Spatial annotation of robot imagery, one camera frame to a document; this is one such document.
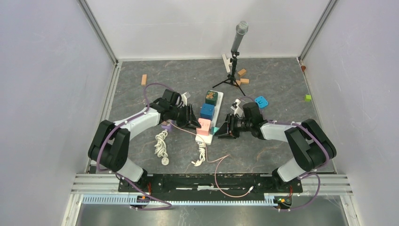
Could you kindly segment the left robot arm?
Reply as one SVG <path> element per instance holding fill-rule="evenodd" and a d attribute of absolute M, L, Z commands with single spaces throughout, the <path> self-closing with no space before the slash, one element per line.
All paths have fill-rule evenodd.
<path fill-rule="evenodd" d="M 137 192 L 148 186 L 146 170 L 128 159 L 130 141 L 145 130 L 165 121 L 174 121 L 180 128 L 201 127 L 195 117 L 192 105 L 185 102 L 175 91 L 166 89 L 162 97 L 150 102 L 142 111 L 123 120 L 100 122 L 88 150 L 88 157 L 130 180 L 130 186 Z"/>

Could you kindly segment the purple USB power strip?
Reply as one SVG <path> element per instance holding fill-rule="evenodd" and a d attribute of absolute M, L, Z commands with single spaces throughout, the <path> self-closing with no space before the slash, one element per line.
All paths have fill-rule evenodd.
<path fill-rule="evenodd" d="M 173 121 L 168 120 L 161 123 L 161 128 L 170 131 L 173 128 Z"/>

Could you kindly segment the teal plug adapter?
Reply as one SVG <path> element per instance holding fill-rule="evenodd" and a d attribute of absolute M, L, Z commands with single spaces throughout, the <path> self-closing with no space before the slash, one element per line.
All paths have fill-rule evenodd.
<path fill-rule="evenodd" d="M 212 127 L 210 133 L 213 135 L 218 131 L 218 127 Z"/>

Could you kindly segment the pink cube socket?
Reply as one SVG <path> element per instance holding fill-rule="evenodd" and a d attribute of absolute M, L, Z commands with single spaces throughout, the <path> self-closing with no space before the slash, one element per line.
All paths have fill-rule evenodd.
<path fill-rule="evenodd" d="M 211 129 L 211 120 L 199 118 L 200 127 L 196 129 L 197 135 L 208 136 Z"/>

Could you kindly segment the blue cube socket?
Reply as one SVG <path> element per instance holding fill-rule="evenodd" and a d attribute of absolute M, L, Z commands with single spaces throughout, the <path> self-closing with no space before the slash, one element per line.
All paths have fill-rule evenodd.
<path fill-rule="evenodd" d="M 200 118 L 212 120 L 215 113 L 215 106 L 212 104 L 204 103 L 200 110 Z"/>

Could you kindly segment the white multicolour power strip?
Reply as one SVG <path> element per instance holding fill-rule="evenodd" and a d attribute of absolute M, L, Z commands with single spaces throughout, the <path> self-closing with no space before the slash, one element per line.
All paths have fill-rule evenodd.
<path fill-rule="evenodd" d="M 211 120 L 211 128 L 216 127 L 217 119 L 218 119 L 221 105 L 222 105 L 222 100 L 223 100 L 223 92 L 218 92 L 218 101 L 217 101 L 217 105 L 215 106 L 214 117 Z M 209 133 L 208 136 L 196 135 L 196 137 L 195 137 L 195 141 L 197 143 L 205 143 L 206 145 L 211 145 L 212 139 L 213 139 L 213 135 L 211 133 Z"/>

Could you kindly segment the blue adapter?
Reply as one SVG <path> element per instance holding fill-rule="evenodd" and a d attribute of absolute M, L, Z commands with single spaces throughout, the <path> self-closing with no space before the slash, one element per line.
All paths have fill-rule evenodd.
<path fill-rule="evenodd" d="M 269 102 L 263 96 L 258 96 L 254 99 L 260 109 L 264 109 L 269 105 Z"/>

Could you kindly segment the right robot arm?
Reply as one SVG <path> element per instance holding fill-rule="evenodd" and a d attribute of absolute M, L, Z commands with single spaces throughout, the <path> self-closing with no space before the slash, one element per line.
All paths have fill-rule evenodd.
<path fill-rule="evenodd" d="M 220 139 L 236 139 L 250 132 L 261 140 L 277 140 L 289 144 L 293 158 L 273 171 L 272 187 L 286 191 L 291 181 L 304 178 L 336 157 L 336 148 L 313 119 L 303 122 L 279 122 L 264 119 L 255 102 L 243 105 L 243 116 L 228 114 L 214 135 Z"/>

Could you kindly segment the dark green cube socket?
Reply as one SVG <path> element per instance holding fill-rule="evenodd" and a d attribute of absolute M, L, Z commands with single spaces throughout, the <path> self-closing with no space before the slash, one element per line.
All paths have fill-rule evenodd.
<path fill-rule="evenodd" d="M 218 92 L 208 90 L 205 97 L 205 103 L 208 105 L 216 106 L 218 101 Z"/>

